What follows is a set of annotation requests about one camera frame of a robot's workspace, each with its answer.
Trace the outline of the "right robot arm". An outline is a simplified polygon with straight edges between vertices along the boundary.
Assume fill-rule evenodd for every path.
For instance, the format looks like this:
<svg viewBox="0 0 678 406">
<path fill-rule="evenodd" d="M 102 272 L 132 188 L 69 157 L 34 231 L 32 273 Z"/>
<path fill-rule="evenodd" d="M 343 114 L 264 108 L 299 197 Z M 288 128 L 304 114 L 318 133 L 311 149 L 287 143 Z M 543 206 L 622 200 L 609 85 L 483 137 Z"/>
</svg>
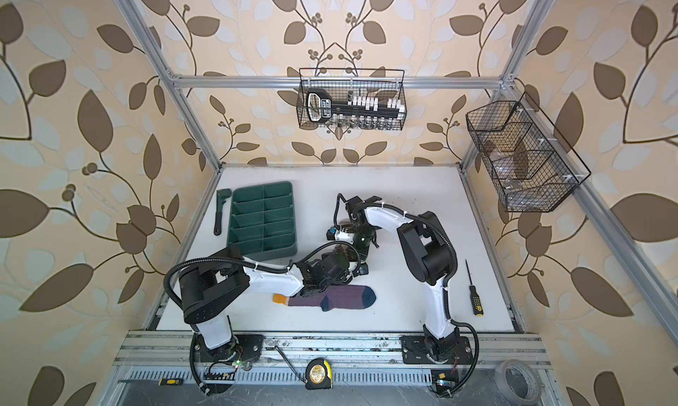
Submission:
<svg viewBox="0 0 678 406">
<path fill-rule="evenodd" d="M 377 245 L 380 229 L 397 236 L 411 275 L 427 284 L 423 331 L 428 358 L 434 363 L 450 360 L 455 349 L 464 347 L 467 341 L 459 329 L 471 329 L 470 324 L 453 319 L 450 312 L 448 283 L 458 269 L 450 238 L 435 213 L 407 213 L 375 196 L 363 200 L 337 195 L 333 227 L 328 231 L 330 241 L 351 243 L 358 260 L 365 261 L 370 248 Z"/>
</svg>

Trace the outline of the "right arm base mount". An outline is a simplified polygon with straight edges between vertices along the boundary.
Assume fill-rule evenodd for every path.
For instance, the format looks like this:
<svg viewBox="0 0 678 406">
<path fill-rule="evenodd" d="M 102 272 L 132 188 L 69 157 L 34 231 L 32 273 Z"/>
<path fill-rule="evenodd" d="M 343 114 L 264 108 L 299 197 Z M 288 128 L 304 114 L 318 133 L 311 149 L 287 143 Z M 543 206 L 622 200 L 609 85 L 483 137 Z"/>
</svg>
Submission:
<svg viewBox="0 0 678 406">
<path fill-rule="evenodd" d="M 476 364 L 470 340 L 457 332 L 441 339 L 427 332 L 404 335 L 400 342 L 406 365 L 442 365 L 431 372 L 431 388 L 439 397 L 451 398 L 468 380 L 462 376 L 460 365 L 469 365 L 472 371 Z"/>
</svg>

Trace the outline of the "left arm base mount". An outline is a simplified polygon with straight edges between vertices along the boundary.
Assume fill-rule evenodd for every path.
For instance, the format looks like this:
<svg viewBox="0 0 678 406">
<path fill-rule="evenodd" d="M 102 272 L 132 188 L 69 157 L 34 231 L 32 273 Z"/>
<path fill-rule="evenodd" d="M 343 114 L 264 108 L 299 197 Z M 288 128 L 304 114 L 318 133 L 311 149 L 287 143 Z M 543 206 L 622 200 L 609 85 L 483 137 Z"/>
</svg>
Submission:
<svg viewBox="0 0 678 406">
<path fill-rule="evenodd" d="M 201 335 L 192 335 L 188 363 L 201 393 L 206 396 L 228 391 L 238 374 L 249 372 L 261 357 L 263 335 L 234 335 L 221 347 L 209 349 Z"/>
</svg>

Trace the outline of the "purple striped sock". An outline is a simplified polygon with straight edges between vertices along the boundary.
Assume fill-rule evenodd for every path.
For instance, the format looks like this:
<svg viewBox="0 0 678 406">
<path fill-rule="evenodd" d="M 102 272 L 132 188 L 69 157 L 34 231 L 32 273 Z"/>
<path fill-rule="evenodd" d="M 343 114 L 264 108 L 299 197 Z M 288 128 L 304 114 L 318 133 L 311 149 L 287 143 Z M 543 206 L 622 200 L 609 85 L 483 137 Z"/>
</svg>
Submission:
<svg viewBox="0 0 678 406">
<path fill-rule="evenodd" d="M 282 296 L 275 294 L 273 302 L 289 307 L 317 307 L 323 312 L 332 310 L 365 310 L 376 301 L 375 292 L 367 286 L 345 285 L 330 286 L 321 293 L 312 296 Z"/>
</svg>

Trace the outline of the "brown argyle sock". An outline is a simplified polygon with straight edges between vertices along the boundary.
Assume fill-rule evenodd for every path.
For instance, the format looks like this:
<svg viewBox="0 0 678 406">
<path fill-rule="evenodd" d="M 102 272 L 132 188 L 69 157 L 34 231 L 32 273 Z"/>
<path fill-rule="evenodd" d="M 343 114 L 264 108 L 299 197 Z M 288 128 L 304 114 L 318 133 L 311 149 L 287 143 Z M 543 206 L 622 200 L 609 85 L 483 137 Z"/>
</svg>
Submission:
<svg viewBox="0 0 678 406">
<path fill-rule="evenodd" d="M 353 240 L 357 234 L 356 227 L 350 222 L 341 223 L 337 230 L 335 231 L 335 240 L 343 241 L 346 243 L 353 243 Z"/>
</svg>

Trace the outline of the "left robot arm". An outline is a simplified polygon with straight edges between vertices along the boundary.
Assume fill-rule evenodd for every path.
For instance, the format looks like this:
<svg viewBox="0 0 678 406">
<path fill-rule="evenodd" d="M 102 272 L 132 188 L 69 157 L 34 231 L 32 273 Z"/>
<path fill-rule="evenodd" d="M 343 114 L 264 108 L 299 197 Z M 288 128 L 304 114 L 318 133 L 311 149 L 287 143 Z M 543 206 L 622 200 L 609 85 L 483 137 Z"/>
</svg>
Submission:
<svg viewBox="0 0 678 406">
<path fill-rule="evenodd" d="M 374 290 L 352 283 L 364 268 L 358 250 L 345 241 L 325 243 L 287 266 L 247 259 L 230 246 L 173 266 L 162 285 L 194 339 L 208 351 L 218 351 L 238 346 L 226 309 L 247 292 L 283 296 L 296 307 L 324 312 L 371 307 Z"/>
</svg>

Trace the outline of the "green divided organizer tray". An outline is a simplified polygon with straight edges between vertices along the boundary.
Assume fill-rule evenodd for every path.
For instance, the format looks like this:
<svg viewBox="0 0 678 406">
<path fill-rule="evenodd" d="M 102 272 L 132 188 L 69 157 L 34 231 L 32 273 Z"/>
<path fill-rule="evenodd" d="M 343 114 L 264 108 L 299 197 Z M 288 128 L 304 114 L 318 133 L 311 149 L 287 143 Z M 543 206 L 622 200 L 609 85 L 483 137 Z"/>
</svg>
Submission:
<svg viewBox="0 0 678 406">
<path fill-rule="evenodd" d="M 227 245 L 253 260 L 268 262 L 297 254 L 293 185 L 252 185 L 231 197 Z"/>
</svg>

